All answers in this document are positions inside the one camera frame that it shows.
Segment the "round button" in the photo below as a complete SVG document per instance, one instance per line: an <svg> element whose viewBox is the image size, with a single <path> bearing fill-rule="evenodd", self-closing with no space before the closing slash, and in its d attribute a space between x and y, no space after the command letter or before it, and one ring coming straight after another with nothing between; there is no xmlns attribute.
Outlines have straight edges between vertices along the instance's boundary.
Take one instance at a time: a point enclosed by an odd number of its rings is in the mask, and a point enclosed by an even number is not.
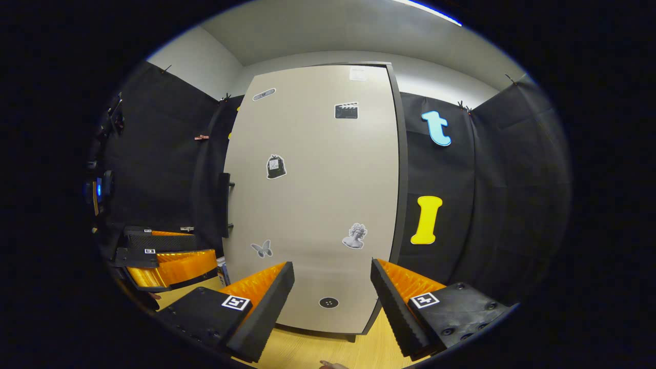
<svg viewBox="0 0 656 369"><path fill-rule="evenodd" d="M323 299L319 300L319 305L321 305L321 307L325 307L326 309L332 309L333 307L337 307L337 305L339 305L339 301L337 301L337 299L334 297L324 297Z"/></svg>

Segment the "door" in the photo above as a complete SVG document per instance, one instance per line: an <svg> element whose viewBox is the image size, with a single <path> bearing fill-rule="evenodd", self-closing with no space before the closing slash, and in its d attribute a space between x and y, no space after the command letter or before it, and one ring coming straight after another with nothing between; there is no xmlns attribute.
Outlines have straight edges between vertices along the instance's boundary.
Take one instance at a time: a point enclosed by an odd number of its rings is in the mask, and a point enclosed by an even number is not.
<svg viewBox="0 0 656 369"><path fill-rule="evenodd" d="M236 184L224 239L230 279L292 261L295 284L277 323L362 333L377 302L371 258L389 260L392 249L398 152L386 68L255 76L224 169Z"/></svg>

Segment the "ceiling light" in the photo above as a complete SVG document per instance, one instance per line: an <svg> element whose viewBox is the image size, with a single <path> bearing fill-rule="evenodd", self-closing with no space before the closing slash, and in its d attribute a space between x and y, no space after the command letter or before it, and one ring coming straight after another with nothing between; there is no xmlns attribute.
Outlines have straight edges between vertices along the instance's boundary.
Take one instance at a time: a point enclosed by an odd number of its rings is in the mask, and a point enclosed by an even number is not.
<svg viewBox="0 0 656 369"><path fill-rule="evenodd" d="M418 4L418 3L415 3L414 1L410 1L410 0L393 0L393 1L396 1L397 3L401 3L401 4L410 5L411 7L415 7L415 8L417 8L417 9L421 9L421 10L423 10L423 11L425 11L425 12L429 12L430 14L433 14L433 15L439 16L439 17L442 18L442 19L446 19L446 20L448 20L449 22L454 23L454 24L457 24L458 26L462 27L462 24L456 22L456 21L453 20L452 18L449 18L448 16L446 16L446 15L444 15L444 14L438 12L438 11L434 11L433 9L431 9L431 8L429 8L429 7L425 7L424 5L421 5L421 4Z"/></svg>

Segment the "wooden floor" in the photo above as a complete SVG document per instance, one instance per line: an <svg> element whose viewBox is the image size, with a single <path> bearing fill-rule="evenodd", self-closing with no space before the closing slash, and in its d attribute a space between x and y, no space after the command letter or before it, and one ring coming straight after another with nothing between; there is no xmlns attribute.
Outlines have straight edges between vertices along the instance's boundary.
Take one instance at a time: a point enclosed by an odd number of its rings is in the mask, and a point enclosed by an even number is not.
<svg viewBox="0 0 656 369"><path fill-rule="evenodd" d="M157 301L160 309L200 286L212 290L221 289L217 277L178 290L162 292L158 294L161 299ZM398 369L413 363L410 358L401 355L387 316L381 309L369 333L357 336L355 343L350 343L345 337L309 336L274 328L260 361L248 365L260 369L313 369L321 367L319 360L338 362L349 369Z"/></svg>

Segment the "hand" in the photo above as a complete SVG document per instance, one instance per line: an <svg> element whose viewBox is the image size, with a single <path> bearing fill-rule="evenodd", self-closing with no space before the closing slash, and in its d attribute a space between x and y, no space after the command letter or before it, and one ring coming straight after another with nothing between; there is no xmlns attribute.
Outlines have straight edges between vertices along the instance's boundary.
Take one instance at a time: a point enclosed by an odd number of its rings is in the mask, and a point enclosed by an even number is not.
<svg viewBox="0 0 656 369"><path fill-rule="evenodd" d="M347 367L343 366L342 364L331 364L330 362L327 362L326 360L321 360L319 362L323 365L319 369L348 369Z"/></svg>

